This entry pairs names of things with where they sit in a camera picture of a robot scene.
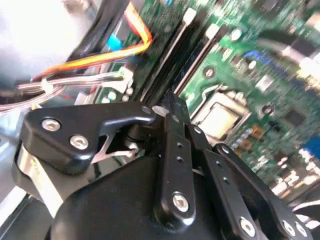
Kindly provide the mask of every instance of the screw head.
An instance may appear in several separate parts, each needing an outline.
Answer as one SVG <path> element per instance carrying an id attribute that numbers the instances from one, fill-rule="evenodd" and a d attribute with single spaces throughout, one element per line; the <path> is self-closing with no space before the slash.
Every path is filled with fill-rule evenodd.
<path id="1" fill-rule="evenodd" d="M 81 135 L 72 136 L 70 138 L 70 144 L 80 150 L 85 150 L 89 146 L 88 140 Z"/>
<path id="2" fill-rule="evenodd" d="M 206 66 L 203 69 L 202 74 L 206 79 L 212 79 L 216 75 L 214 66 Z"/>
<path id="3" fill-rule="evenodd" d="M 292 237 L 296 236 L 296 232 L 294 228 L 285 220 L 282 221 L 284 229 L 290 234 Z"/>
<path id="4" fill-rule="evenodd" d="M 177 118 L 176 115 L 172 115 L 173 120 L 175 120 L 177 123 L 179 123 L 179 119 Z"/>
<path id="5" fill-rule="evenodd" d="M 229 153 L 229 150 L 228 150 L 228 148 L 226 148 L 226 146 L 222 146 L 222 150 L 223 150 L 226 154 Z"/>
<path id="6" fill-rule="evenodd" d="M 306 230 L 298 223 L 297 221 L 295 222 L 296 229 L 306 238 L 308 236 Z"/>
<path id="7" fill-rule="evenodd" d="M 42 127 L 50 132 L 58 131 L 61 128 L 60 123 L 54 119 L 45 119 L 41 123 Z"/>
<path id="8" fill-rule="evenodd" d="M 240 218 L 240 225 L 243 231 L 245 231 L 246 234 L 248 234 L 250 237 L 254 237 L 256 235 L 256 230 L 253 224 L 245 219 L 243 216 Z"/>
<path id="9" fill-rule="evenodd" d="M 146 106 L 142 106 L 142 111 L 144 111 L 146 114 L 151 114 L 151 110 Z"/>
<path id="10" fill-rule="evenodd" d="M 202 132 L 201 129 L 197 126 L 194 126 L 194 130 L 197 134 L 201 134 L 201 132 Z"/>
<path id="11" fill-rule="evenodd" d="M 174 206 L 180 211 L 185 213 L 189 209 L 188 200 L 181 194 L 174 194 L 172 197 Z"/>

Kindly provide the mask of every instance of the ram slot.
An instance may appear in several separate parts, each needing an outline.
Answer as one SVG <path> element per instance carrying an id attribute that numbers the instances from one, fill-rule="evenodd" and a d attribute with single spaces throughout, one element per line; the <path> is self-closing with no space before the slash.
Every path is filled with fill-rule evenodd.
<path id="1" fill-rule="evenodd" d="M 151 73 L 147 77 L 148 85 L 144 88 L 140 100 L 144 103 L 149 103 L 152 101 L 155 91 L 163 84 L 166 75 L 171 71 L 173 66 L 184 53 L 186 48 L 185 39 L 190 39 L 196 29 L 199 29 L 204 19 L 207 17 L 202 16 L 199 20 L 199 12 L 195 12 L 193 9 L 189 8 L 183 16 L 181 26 L 179 31 L 176 33 L 176 37 L 170 44 L 168 49 L 164 52 L 162 57 L 159 59 L 159 63 L 152 69 Z"/>
<path id="2" fill-rule="evenodd" d="M 199 68 L 201 63 L 204 61 L 204 59 L 207 57 L 212 47 L 226 35 L 228 30 L 229 29 L 225 25 L 221 27 L 218 27 L 214 23 L 210 25 L 205 33 L 204 39 L 198 44 L 194 51 L 195 53 L 199 52 L 199 54 L 197 55 L 195 60 L 193 60 L 194 58 L 190 58 L 186 62 L 184 68 L 180 72 L 182 74 L 178 75 L 177 79 L 174 81 L 178 83 L 177 87 L 174 88 L 175 94 L 180 95 L 181 93 L 183 93 L 190 79 Z"/>

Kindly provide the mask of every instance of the motherboard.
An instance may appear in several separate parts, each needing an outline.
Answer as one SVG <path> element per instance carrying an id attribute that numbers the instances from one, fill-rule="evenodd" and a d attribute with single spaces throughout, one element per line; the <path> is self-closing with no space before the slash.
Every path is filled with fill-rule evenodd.
<path id="1" fill-rule="evenodd" d="M 294 200 L 320 178 L 314 2 L 146 0 L 140 15 L 153 42 L 128 63 L 132 89 L 118 101 L 161 105 L 174 92 L 212 145 L 228 144 L 275 194 Z M 139 41 L 132 33 L 123 44 Z M 103 89 L 97 102 L 108 95 Z"/>

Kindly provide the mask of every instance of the black cable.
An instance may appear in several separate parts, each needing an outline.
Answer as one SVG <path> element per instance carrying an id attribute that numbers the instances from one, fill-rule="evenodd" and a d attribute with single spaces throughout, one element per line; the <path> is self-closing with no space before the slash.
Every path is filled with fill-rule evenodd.
<path id="1" fill-rule="evenodd" d="M 130 0 L 103 0 L 94 22 L 67 61 L 100 53 L 122 18 Z"/>

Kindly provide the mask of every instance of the cable tie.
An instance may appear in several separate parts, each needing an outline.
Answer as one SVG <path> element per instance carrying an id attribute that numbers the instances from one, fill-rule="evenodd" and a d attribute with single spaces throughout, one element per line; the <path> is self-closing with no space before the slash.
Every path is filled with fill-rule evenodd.
<path id="1" fill-rule="evenodd" d="M 46 94 L 52 94 L 54 91 L 54 86 L 52 84 L 49 84 L 45 77 L 43 77 L 41 80 L 41 87 Z"/>

